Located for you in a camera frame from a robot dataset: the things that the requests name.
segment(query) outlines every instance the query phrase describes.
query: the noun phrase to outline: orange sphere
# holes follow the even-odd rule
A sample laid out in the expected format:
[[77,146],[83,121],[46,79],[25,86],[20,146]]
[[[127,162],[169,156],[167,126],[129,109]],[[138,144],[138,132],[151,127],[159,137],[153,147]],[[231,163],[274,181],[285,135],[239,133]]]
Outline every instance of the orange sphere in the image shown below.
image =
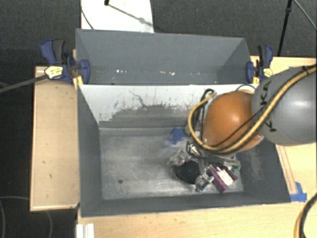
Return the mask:
[[[252,117],[253,95],[234,91],[217,96],[210,104],[203,127],[203,142],[208,146],[226,147],[239,138],[253,123],[253,119],[242,126],[232,137],[222,142]],[[259,132],[240,151],[254,147],[264,137]]]

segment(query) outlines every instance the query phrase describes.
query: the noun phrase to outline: wooden table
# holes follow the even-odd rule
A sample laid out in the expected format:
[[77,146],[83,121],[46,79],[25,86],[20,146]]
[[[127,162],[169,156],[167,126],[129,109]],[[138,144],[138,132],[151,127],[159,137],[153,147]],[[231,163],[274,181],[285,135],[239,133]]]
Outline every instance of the wooden table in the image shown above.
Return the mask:
[[[274,58],[274,73],[289,66],[313,64],[316,59]],[[36,68],[36,76],[43,74]],[[44,80],[36,83],[34,95],[33,155],[30,210],[69,209],[79,202],[79,164],[76,129],[76,92],[73,86]],[[282,147],[286,152],[284,172],[301,183],[308,198],[316,190],[316,144]],[[293,236],[295,220],[304,203],[233,207],[186,212],[141,214],[82,219],[94,223],[96,238],[123,237],[279,237]],[[317,206],[306,220],[307,237],[317,234]]]

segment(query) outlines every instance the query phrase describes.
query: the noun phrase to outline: blue object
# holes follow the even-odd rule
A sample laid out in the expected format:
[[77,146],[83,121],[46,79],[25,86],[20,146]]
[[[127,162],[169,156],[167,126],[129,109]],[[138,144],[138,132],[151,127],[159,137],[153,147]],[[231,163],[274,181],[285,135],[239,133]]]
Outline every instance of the blue object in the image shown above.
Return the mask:
[[49,62],[49,65],[56,64],[56,58],[52,48],[53,40],[48,39],[41,44],[42,56]]
[[247,68],[246,68],[246,78],[247,78],[247,82],[249,84],[252,83],[253,81],[253,76],[254,76],[254,68],[253,68],[253,62],[249,61],[247,62]]
[[303,193],[302,186],[299,182],[295,182],[297,187],[297,194],[289,195],[292,202],[306,202],[307,201],[307,193]]
[[258,45],[260,60],[257,60],[257,66],[254,67],[253,62],[247,62],[246,79],[249,84],[253,82],[253,78],[257,77],[260,82],[268,77],[264,73],[264,69],[269,68],[273,60],[273,49],[269,46]]
[[44,41],[40,48],[42,56],[48,61],[49,65],[58,65],[62,67],[62,75],[56,77],[49,77],[51,80],[60,80],[66,83],[73,83],[72,70],[76,70],[76,75],[81,75],[83,83],[88,84],[90,78],[90,66],[88,60],[81,60],[79,64],[76,64],[76,60],[69,53],[63,52],[64,40],[48,39]]
[[177,142],[181,141],[185,137],[186,134],[184,132],[184,128],[173,128],[170,132],[168,140],[175,145]]

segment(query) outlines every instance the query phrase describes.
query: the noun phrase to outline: black carpet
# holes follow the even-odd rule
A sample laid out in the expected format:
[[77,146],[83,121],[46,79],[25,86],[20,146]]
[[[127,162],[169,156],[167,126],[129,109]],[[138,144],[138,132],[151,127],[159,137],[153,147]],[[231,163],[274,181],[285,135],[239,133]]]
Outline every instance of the black carpet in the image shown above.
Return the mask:
[[[298,0],[316,24],[317,0]],[[276,54],[287,0],[151,0],[156,32],[244,37],[257,55],[258,44]],[[75,47],[80,0],[0,0],[0,82],[34,76],[45,63],[39,45],[48,38]],[[293,4],[282,56],[316,57],[316,31]],[[0,197],[29,197],[32,143],[32,86],[0,95]],[[1,200],[6,238],[48,237],[46,213],[29,213],[23,199]],[[52,238],[74,236],[75,212],[53,211]],[[0,235],[2,234],[0,213]]]

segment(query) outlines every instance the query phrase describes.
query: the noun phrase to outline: blue clamp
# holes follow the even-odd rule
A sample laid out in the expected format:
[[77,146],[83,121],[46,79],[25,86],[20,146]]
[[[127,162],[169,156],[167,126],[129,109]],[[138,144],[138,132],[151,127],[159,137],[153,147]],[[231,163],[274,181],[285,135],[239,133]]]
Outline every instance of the blue clamp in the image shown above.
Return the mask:
[[249,84],[261,83],[264,79],[272,76],[270,64],[273,60],[273,49],[269,46],[258,45],[260,60],[257,60],[257,66],[249,61],[246,67],[246,78]]
[[48,61],[49,67],[45,70],[48,79],[60,80],[72,84],[73,78],[81,75],[83,83],[88,84],[90,78],[90,66],[84,59],[76,64],[76,60],[69,53],[63,52],[64,40],[48,39],[40,48],[42,56]]

